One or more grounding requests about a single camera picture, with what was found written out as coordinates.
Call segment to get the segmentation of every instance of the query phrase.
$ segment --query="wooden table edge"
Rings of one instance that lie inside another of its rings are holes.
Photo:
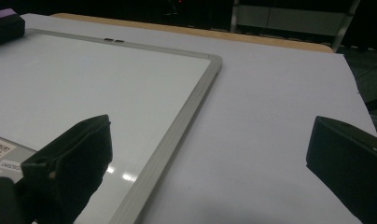
[[[310,51],[333,53],[333,50],[330,47],[325,46],[325,45],[305,43],[305,42],[299,42],[299,41],[293,41],[293,40],[269,38],[269,37],[263,37],[263,36],[239,35],[239,34],[232,34],[232,33],[227,33],[227,32],[200,30],[200,29],[193,29],[193,28],[186,28],[186,27],[144,23],[144,22],[138,22],[138,21],[120,21],[120,20],[113,20],[113,19],[107,19],[107,18],[75,15],[75,14],[69,14],[69,13],[57,13],[51,16],[56,17],[56,18],[75,20],[75,21],[89,21],[89,22],[96,22],[96,23],[109,24],[109,25],[118,25],[118,26],[144,28],[144,29],[164,31],[164,32],[172,32],[172,33],[178,33],[178,34],[184,34],[184,35],[197,35],[197,36],[225,39],[225,40],[232,40],[232,41],[241,41],[241,42],[246,42],[246,43],[276,46],[276,47],[283,47],[283,48],[289,48],[289,49],[304,49],[304,50],[310,50]]]

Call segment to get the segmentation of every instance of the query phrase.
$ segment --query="white surface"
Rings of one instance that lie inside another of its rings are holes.
[[[76,221],[107,223],[209,63],[27,34],[0,47],[0,136],[40,149],[83,119],[109,115],[113,161]]]
[[[143,223],[360,223],[305,166],[317,115],[376,134],[342,55],[23,17],[27,27],[223,58]]]

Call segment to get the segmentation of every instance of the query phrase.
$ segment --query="whiteboard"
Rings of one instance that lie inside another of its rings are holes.
[[[107,114],[113,161],[76,223],[134,222],[220,66],[216,55],[30,30],[0,46],[0,136],[39,150]]]

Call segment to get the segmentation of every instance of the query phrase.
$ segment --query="dark background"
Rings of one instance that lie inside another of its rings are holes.
[[[353,0],[241,0],[240,4],[346,12],[352,2]],[[19,14],[51,15],[66,12],[229,31],[233,0],[0,0],[0,9],[7,7],[12,7]],[[342,44],[346,47],[377,49],[377,0],[361,0]]]

